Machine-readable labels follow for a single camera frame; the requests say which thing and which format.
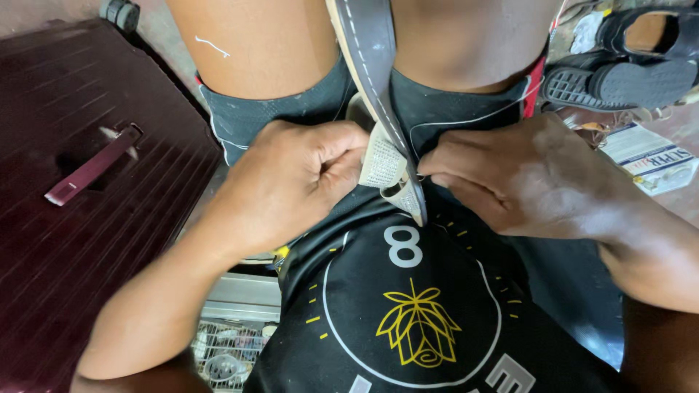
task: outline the yellow flower graphic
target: yellow flower graphic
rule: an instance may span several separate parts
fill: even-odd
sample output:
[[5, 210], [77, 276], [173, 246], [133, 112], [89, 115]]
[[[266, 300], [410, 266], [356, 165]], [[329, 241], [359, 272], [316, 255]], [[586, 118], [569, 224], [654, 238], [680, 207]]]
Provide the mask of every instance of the yellow flower graphic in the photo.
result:
[[431, 368], [445, 360], [455, 362], [454, 332], [461, 331], [461, 328], [444, 307], [433, 300], [441, 291], [433, 287], [415, 296], [412, 278], [410, 288], [412, 296], [400, 292], [384, 293], [398, 305], [381, 321], [376, 336], [389, 335], [391, 349], [398, 346], [401, 366], [414, 362]]

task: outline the number 8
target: number 8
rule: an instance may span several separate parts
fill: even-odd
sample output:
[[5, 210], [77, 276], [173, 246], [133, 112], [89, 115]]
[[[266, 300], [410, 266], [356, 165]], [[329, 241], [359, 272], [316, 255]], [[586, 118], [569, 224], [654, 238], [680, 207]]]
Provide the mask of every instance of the number 8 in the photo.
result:
[[[400, 231], [406, 231], [410, 234], [410, 239], [406, 241], [398, 241], [393, 237], [393, 234]], [[405, 225], [397, 225], [388, 227], [384, 231], [384, 239], [386, 243], [391, 245], [389, 250], [389, 258], [398, 267], [416, 267], [422, 261], [422, 250], [417, 247], [417, 242], [420, 240], [420, 233], [413, 227]], [[401, 259], [398, 256], [398, 251], [407, 248], [412, 251], [412, 259]]]

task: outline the finger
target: finger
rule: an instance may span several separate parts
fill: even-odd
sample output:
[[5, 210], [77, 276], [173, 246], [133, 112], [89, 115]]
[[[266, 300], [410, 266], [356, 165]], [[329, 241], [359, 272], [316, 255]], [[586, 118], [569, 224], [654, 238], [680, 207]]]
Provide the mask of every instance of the finger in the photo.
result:
[[364, 149], [355, 148], [339, 156], [318, 179], [317, 196], [330, 207], [349, 194], [359, 182]]
[[446, 187], [467, 208], [473, 210], [493, 229], [498, 227], [507, 214], [507, 209], [487, 188], [448, 173], [437, 173], [432, 183]]
[[365, 149], [369, 134], [355, 122], [329, 122], [308, 129], [320, 164], [338, 158], [348, 150]]
[[485, 182], [497, 178], [497, 156], [472, 145], [441, 141], [422, 157], [417, 171], [426, 176], [448, 173], [488, 186]]

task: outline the thigh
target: thigh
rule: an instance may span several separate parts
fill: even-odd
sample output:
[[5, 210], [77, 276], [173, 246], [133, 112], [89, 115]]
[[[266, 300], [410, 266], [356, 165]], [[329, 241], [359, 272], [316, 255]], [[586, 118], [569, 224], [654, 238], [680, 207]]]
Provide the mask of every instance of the thigh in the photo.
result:
[[324, 0], [167, 0], [204, 83], [242, 99], [316, 85], [338, 59]]

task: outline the suitcase handle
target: suitcase handle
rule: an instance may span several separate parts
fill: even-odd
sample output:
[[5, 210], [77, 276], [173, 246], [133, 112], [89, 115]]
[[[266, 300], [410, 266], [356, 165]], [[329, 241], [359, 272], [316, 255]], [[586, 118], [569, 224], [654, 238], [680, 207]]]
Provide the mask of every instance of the suitcase handle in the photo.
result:
[[141, 137], [141, 132], [133, 124], [123, 129], [119, 136], [89, 159], [75, 172], [56, 184], [44, 197], [51, 203], [63, 206], [83, 188], [94, 182], [104, 171], [114, 164]]

